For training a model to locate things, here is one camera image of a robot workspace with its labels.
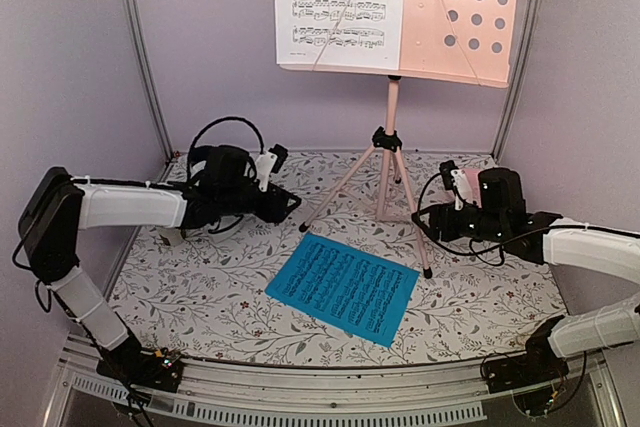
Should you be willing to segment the blue sheet music page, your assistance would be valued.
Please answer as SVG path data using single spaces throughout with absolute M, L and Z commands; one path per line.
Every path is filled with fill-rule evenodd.
M 348 334 L 389 348 L 419 273 L 404 265 L 306 234 L 266 294 Z

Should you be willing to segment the white sheet music page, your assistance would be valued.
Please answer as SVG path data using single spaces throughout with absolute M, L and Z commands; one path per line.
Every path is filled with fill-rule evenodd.
M 404 0 L 274 0 L 276 62 L 355 71 L 399 67 Z

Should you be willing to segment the pink music stand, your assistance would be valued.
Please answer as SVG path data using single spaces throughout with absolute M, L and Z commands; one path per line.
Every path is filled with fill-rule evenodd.
M 286 70 L 377 74 L 387 78 L 386 120 L 371 143 L 371 149 L 382 154 L 378 199 L 373 207 L 377 219 L 387 219 L 389 184 L 409 181 L 396 132 L 401 80 L 420 78 L 506 87 L 516 6 L 517 0 L 404 0 L 400 62 L 391 71 L 328 71 L 278 64 Z

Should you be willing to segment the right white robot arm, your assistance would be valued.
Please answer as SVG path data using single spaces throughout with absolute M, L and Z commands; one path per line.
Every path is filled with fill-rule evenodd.
M 521 178 L 511 169 L 460 169 L 441 164 L 437 173 L 447 203 L 417 205 L 414 224 L 438 247 L 466 238 L 486 242 L 491 250 L 526 262 L 573 266 L 639 281 L 639 235 L 578 222 L 561 214 L 526 209 Z M 557 316 L 541 324 L 527 339 L 517 374 L 537 383 L 557 359 L 600 348 L 614 348 L 639 339 L 639 297 L 580 315 Z

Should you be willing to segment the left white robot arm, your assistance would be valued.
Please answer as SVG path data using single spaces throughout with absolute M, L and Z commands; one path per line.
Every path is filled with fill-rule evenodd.
M 200 146 L 186 156 L 182 182 L 153 183 L 73 177 L 50 168 L 19 222 L 16 254 L 72 316 L 110 352 L 111 366 L 128 381 L 148 373 L 148 359 L 130 343 L 134 336 L 82 270 L 77 255 L 81 231 L 103 227 L 152 226 L 179 233 L 212 226 L 225 217 L 252 215 L 279 224 L 301 203 L 271 182 L 288 156 L 281 145 L 258 157 L 230 145 Z

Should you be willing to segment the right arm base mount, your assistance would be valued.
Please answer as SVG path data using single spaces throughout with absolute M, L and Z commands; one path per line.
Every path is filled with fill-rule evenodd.
M 567 362 L 545 345 L 527 346 L 519 355 L 496 354 L 486 357 L 480 375 L 490 393 L 505 392 L 565 377 Z

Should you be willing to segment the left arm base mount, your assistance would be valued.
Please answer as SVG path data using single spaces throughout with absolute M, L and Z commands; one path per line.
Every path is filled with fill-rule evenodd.
M 182 380 L 184 364 L 176 350 L 145 349 L 133 337 L 114 350 L 97 345 L 100 360 L 96 372 L 118 380 L 126 387 L 140 386 L 176 393 Z

